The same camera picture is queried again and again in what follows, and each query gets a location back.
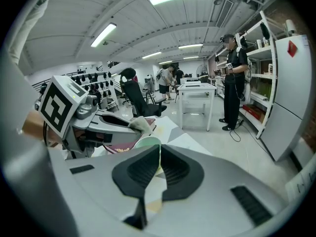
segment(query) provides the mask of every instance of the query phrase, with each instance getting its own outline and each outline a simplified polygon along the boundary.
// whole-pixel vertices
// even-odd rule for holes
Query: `black shoes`
[[[223,126],[222,129],[223,129],[224,131],[231,131],[231,130],[232,130],[231,128],[228,127],[228,125]]]
[[[220,118],[219,121],[220,121],[221,123],[228,123],[228,122],[225,121],[224,118]]]

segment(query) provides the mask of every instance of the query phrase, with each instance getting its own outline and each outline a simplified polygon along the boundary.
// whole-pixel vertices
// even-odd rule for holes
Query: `red box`
[[[264,111],[254,105],[243,105],[242,108],[253,115],[257,120],[261,119],[262,114],[264,115]]]

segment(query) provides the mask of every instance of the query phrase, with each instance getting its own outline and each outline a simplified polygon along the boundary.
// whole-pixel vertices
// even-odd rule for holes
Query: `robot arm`
[[[140,131],[128,127],[129,121],[100,110],[97,97],[88,95],[67,76],[52,77],[39,113],[62,138],[67,150],[87,156],[91,156],[95,147],[133,142],[141,137]]]

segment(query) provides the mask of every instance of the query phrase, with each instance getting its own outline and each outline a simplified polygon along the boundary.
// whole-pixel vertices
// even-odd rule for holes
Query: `red diamond sticker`
[[[289,53],[289,55],[291,55],[293,57],[295,55],[296,51],[297,51],[297,46],[292,41],[289,41],[288,42],[288,49],[287,49],[287,52]]]

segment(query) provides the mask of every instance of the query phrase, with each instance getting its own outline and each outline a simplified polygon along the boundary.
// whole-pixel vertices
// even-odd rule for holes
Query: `refrigerator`
[[[261,140],[279,161],[292,152],[309,121],[315,73],[306,35],[277,40],[276,53],[276,97]]]

